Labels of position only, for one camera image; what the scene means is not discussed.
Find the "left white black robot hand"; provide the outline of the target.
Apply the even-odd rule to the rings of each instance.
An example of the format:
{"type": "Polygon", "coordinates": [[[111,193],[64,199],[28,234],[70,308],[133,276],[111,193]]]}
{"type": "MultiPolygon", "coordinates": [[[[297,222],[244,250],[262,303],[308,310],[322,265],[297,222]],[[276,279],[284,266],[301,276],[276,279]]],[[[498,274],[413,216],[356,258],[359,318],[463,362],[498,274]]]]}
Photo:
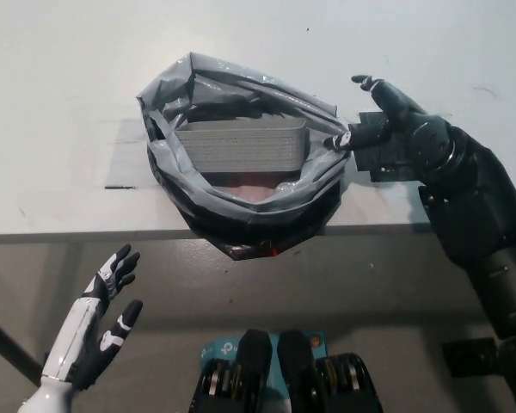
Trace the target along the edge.
{"type": "Polygon", "coordinates": [[[76,299],[49,352],[44,378],[68,383],[77,391],[91,387],[119,353],[143,308],[135,299],[102,336],[98,327],[111,302],[135,280],[140,254],[127,244],[97,270],[76,299]]]}

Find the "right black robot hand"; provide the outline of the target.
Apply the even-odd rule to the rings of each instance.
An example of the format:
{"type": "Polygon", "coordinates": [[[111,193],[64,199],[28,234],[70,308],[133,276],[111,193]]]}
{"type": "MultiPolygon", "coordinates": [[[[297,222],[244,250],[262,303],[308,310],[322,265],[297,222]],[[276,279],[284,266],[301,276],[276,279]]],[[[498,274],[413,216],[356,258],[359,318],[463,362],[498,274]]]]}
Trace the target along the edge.
{"type": "Polygon", "coordinates": [[[350,126],[346,133],[325,139],[323,145],[327,149],[362,150],[400,135],[411,163],[418,170],[433,169],[449,157],[452,144],[448,123],[443,118],[429,114],[411,97],[382,78],[358,75],[351,80],[371,94],[386,121],[379,126],[350,126]]]}

